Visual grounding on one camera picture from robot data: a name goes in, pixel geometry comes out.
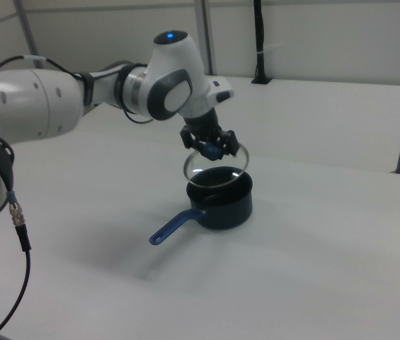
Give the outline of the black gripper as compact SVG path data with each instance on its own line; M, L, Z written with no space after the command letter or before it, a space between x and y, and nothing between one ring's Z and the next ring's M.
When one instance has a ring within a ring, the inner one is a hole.
M186 149L199 152L201 142L216 142L220 138L223 153L236 156L240 148L236 134L233 130L222 130L215 109L196 118L185 118L184 121L185 127L180 131L180 136Z

